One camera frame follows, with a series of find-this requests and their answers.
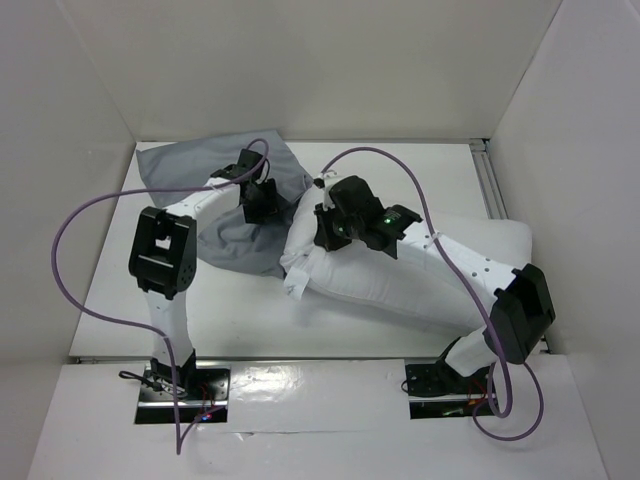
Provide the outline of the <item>grey pillowcase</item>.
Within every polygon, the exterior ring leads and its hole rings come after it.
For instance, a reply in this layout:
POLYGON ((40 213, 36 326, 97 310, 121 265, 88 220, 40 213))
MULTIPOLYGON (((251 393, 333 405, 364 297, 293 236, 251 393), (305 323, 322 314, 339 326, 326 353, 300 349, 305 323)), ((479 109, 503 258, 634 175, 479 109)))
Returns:
POLYGON ((196 219, 197 254, 225 270, 282 279, 284 252, 293 215, 311 187, 309 173, 275 130, 176 142, 136 152, 139 174, 154 205, 196 219), (280 196, 280 212, 262 224, 245 221, 240 188, 189 193, 183 187, 212 184, 211 174, 237 163, 241 150, 261 155, 268 149, 269 176, 280 196))

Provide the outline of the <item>white pillow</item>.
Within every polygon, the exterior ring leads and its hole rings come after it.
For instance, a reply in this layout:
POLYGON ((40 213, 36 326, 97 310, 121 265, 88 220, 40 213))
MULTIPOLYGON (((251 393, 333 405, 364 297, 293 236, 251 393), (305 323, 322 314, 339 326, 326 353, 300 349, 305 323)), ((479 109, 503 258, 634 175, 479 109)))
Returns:
MULTIPOLYGON (((323 200, 313 187, 300 199, 280 264, 287 294, 304 289, 341 301, 368 305, 431 325, 472 331, 484 321, 462 285, 452 286, 423 269, 370 250, 356 241, 328 252, 314 244, 314 207, 323 200)), ((437 213, 434 224, 453 240, 492 260, 522 267, 531 261, 532 232, 513 220, 481 220, 437 213)))

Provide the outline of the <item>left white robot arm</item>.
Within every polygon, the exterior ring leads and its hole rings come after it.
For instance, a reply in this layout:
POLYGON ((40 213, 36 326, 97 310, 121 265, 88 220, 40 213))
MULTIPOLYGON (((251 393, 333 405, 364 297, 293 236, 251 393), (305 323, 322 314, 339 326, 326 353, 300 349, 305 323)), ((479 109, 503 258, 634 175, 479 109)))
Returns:
POLYGON ((184 399, 196 390, 198 377, 186 306, 186 291, 196 275, 198 236, 233 212, 243 226, 277 224, 283 201, 270 177, 268 154, 249 147, 236 163, 214 171, 204 186, 177 191, 188 196, 141 211, 128 270, 145 294, 151 325, 164 332, 154 344, 152 377, 172 397, 184 399))

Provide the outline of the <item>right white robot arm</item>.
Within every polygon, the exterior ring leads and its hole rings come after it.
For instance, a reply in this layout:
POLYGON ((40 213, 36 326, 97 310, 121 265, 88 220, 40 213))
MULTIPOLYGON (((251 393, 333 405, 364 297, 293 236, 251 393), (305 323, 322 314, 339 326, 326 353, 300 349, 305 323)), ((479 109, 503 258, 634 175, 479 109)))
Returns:
POLYGON ((354 243, 411 265, 470 295, 482 327, 455 340, 439 358, 436 379, 460 391, 471 375, 495 362, 522 365, 556 318, 542 270, 486 257, 435 229, 429 214, 386 207, 355 175, 317 178, 314 242, 328 252, 354 243))

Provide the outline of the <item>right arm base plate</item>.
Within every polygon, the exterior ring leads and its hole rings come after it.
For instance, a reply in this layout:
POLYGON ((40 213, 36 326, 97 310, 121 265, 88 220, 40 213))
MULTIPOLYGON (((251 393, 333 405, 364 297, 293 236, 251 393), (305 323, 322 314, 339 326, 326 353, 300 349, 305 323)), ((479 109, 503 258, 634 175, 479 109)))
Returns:
POLYGON ((492 416, 487 402, 487 377, 484 367, 472 376, 445 385, 436 377, 436 365, 408 363, 401 390, 408 396, 411 420, 492 416))

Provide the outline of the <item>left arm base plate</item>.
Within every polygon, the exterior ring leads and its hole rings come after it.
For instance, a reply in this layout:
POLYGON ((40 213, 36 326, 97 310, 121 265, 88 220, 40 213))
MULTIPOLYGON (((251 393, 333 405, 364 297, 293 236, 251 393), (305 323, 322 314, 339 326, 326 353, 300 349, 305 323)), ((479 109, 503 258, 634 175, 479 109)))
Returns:
MULTIPOLYGON (((173 389, 169 380, 156 377, 149 364, 139 377, 139 394, 134 423, 136 425, 165 425, 174 423, 173 389)), ((187 425, 200 416, 203 424, 226 423, 231 382, 229 365, 198 361, 195 376, 189 387, 179 387, 177 400, 180 423, 187 425)))

